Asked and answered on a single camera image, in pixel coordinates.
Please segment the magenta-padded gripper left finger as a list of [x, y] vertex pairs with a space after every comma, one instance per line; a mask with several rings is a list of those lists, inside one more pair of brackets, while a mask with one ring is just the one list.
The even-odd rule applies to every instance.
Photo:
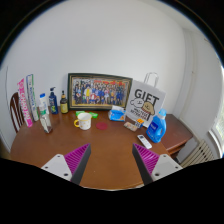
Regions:
[[42, 169], [79, 185], [91, 154], [91, 145], [85, 144], [66, 155], [56, 154]]

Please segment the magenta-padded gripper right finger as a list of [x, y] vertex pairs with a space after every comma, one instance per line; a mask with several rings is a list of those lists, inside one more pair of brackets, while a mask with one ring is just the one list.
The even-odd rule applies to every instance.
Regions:
[[132, 154], [145, 185], [182, 169], [169, 155], [158, 155], [138, 144], [133, 144]]

